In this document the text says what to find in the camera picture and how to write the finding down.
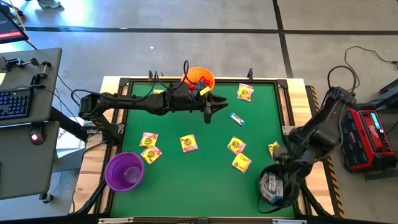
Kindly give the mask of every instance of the concrete floor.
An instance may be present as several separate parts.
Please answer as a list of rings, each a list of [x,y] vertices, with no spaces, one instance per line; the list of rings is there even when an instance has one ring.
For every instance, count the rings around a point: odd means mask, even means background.
[[[41,9],[36,1],[14,0],[29,27],[207,28],[277,29],[272,0],[69,0],[63,8]],[[286,30],[398,30],[396,0],[279,0]],[[105,75],[147,75],[163,71],[181,75],[185,59],[204,66],[219,77],[286,77],[278,34],[182,34],[120,32],[29,32],[38,48],[63,49],[60,76],[72,89],[98,91]],[[398,60],[396,35],[286,35],[293,76],[317,89],[327,90],[328,71],[344,64],[344,51],[352,45],[374,49],[381,57]],[[27,50],[24,42],[0,45],[0,52]],[[348,61],[361,79],[358,102],[377,96],[380,88],[398,77],[393,65],[358,49]],[[333,85],[348,88],[351,75],[338,70]],[[65,104],[75,112],[68,90],[58,83]],[[398,116],[383,118],[388,129]],[[398,128],[389,135],[394,146]],[[347,218],[397,223],[398,178],[365,182],[347,173],[337,154],[332,155]],[[58,181],[54,174],[52,186]],[[69,211],[76,172],[64,172],[54,190],[57,200],[44,205],[38,196],[0,201],[0,220],[64,215]]]

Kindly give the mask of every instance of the person's foot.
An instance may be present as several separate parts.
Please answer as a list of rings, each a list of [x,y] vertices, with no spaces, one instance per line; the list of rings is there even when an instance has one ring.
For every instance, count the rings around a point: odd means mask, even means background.
[[[56,7],[60,7],[61,3],[55,0],[37,0],[39,2],[39,6],[41,8],[51,7],[55,9]]]

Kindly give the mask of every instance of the green table surface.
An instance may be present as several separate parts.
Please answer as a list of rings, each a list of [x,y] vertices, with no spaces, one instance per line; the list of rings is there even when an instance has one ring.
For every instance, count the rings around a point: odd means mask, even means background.
[[[273,164],[268,144],[282,142],[275,87],[253,84],[252,102],[237,99],[238,83],[218,83],[213,93],[227,97],[229,106],[215,113],[205,124],[199,111],[169,112],[155,116],[131,110],[123,152],[140,154],[143,132],[157,133],[156,146],[163,154],[151,165],[146,161],[144,180],[128,192],[114,195],[112,217],[294,217],[292,207],[261,214],[257,209],[257,179]],[[132,93],[145,95],[149,83],[133,84]],[[246,121],[244,127],[228,115],[235,112]],[[196,151],[184,153],[180,137],[194,134]],[[232,166],[235,154],[227,149],[233,136],[247,146],[243,154],[252,160],[242,174]],[[261,210],[274,207],[260,202]]]

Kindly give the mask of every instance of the purple bowl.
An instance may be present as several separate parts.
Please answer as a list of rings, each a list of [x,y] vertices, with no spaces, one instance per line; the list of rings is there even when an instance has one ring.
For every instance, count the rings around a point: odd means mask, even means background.
[[[114,156],[105,168],[105,181],[118,192],[137,187],[144,178],[144,163],[133,152],[122,152]]]

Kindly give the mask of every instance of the black keyboard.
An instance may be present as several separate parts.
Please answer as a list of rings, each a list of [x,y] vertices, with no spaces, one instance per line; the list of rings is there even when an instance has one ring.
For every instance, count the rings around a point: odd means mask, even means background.
[[[0,121],[27,118],[32,97],[32,87],[0,90]]]

